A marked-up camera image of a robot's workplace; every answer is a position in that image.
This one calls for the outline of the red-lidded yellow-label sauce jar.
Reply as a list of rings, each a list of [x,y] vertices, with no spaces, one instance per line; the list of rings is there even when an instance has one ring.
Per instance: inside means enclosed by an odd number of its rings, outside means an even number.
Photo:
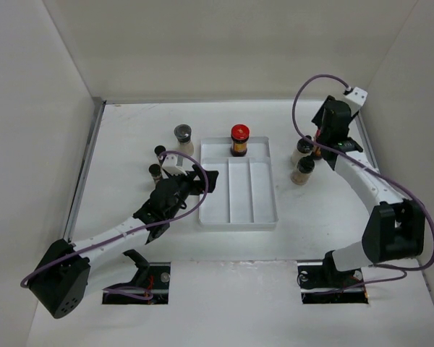
[[[312,138],[313,142],[317,142],[320,133],[321,133],[321,130],[320,130],[320,128],[318,128],[314,137]],[[317,145],[314,145],[312,148],[311,157],[313,160],[321,160],[322,159],[321,148],[318,147]]]

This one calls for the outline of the black-capped seasoning shaker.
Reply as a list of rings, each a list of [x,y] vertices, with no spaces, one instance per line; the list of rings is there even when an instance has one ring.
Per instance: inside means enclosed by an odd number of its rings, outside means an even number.
[[[305,185],[314,169],[315,161],[310,156],[300,158],[297,161],[296,168],[292,171],[292,182],[300,186]]]
[[[313,144],[304,138],[299,139],[295,149],[291,155],[291,162],[293,165],[297,165],[298,161],[306,156],[309,156],[313,150]]]

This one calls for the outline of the red-lidded dark sauce jar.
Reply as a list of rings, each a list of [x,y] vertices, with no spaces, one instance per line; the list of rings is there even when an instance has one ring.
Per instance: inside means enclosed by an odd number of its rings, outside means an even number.
[[[247,141],[250,138],[250,129],[244,124],[235,124],[231,128],[231,154],[242,157],[247,154]]]

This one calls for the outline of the clear grinder with grey cap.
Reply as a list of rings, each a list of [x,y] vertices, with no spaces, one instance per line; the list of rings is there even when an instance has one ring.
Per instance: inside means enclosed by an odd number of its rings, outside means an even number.
[[[178,147],[177,150],[188,156],[193,156],[194,145],[192,143],[192,129],[188,124],[180,124],[174,128]]]

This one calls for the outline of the small black-capped spice bottle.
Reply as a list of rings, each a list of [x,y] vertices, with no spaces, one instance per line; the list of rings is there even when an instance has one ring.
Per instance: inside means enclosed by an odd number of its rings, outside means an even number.
[[[166,158],[166,148],[163,145],[158,145],[154,148],[154,153],[158,160],[159,165],[161,166]]]

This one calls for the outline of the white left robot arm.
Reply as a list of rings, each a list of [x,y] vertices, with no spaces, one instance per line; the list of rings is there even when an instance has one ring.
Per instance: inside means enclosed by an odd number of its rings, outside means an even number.
[[[51,244],[21,287],[30,290],[51,316],[67,316],[92,290],[103,299],[123,296],[128,303],[156,302],[159,276],[138,248],[161,237],[176,220],[194,213],[186,200],[205,199],[216,188],[219,173],[199,165],[160,180],[142,207],[131,217],[92,238]]]

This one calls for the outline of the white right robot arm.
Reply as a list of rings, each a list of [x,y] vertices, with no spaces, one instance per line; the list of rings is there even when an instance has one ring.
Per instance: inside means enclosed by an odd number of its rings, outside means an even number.
[[[325,255],[323,281],[337,286],[347,271],[420,255],[425,235],[422,208],[377,176],[362,147],[349,136],[349,105],[329,96],[312,122],[318,128],[315,139],[322,146],[322,159],[349,184],[369,213],[360,241]]]

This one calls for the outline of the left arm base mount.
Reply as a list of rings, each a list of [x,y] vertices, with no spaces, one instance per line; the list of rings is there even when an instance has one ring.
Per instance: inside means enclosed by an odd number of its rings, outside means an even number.
[[[109,288],[114,293],[103,292],[103,305],[166,305],[169,303],[171,280],[170,262],[149,262],[136,250],[123,253],[135,265],[129,280],[117,281]]]

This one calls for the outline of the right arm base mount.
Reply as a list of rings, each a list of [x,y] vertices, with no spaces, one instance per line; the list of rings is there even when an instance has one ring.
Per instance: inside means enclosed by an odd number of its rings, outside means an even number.
[[[303,304],[368,304],[362,270],[339,272],[332,251],[322,260],[298,262],[297,271]]]

